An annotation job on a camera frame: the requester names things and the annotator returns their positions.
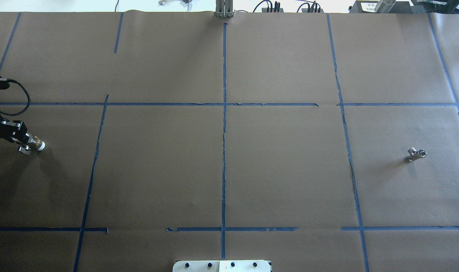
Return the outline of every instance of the white mounting plate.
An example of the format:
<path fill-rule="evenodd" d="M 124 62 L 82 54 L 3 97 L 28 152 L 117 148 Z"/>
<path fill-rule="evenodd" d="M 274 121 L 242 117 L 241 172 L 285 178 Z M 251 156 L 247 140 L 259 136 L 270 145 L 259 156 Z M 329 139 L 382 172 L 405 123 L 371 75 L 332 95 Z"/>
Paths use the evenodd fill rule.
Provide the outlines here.
<path fill-rule="evenodd" d="M 172 272 L 271 272 L 271 265 L 265 260 L 178 261 L 172 267 Z"/>

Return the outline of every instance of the white label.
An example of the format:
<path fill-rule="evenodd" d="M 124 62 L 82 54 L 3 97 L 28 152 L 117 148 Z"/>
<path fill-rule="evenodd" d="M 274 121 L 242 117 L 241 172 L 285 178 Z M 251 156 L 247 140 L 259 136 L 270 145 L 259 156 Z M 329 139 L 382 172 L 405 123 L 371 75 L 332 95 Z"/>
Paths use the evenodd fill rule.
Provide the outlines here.
<path fill-rule="evenodd" d="M 376 3 L 361 3 L 361 7 L 365 12 L 376 12 Z"/>

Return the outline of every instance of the white floor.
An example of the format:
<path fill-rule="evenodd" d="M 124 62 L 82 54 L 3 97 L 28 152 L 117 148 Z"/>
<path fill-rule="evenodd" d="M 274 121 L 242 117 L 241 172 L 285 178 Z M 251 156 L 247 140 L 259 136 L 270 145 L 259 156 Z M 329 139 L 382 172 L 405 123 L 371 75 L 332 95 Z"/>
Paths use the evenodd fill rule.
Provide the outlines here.
<path fill-rule="evenodd" d="M 354 0 L 318 0 L 325 12 L 348 13 Z M 0 12 L 111 12 L 117 0 L 0 0 Z M 192 0 L 191 11 L 214 11 L 216 0 Z M 235 10 L 251 12 L 259 0 L 234 0 Z M 296 12 L 303 2 L 281 0 L 285 12 Z M 159 5 L 158 0 L 119 0 L 117 11 L 140 10 L 150 12 L 185 12 L 188 5 L 179 0 L 169 0 Z"/>

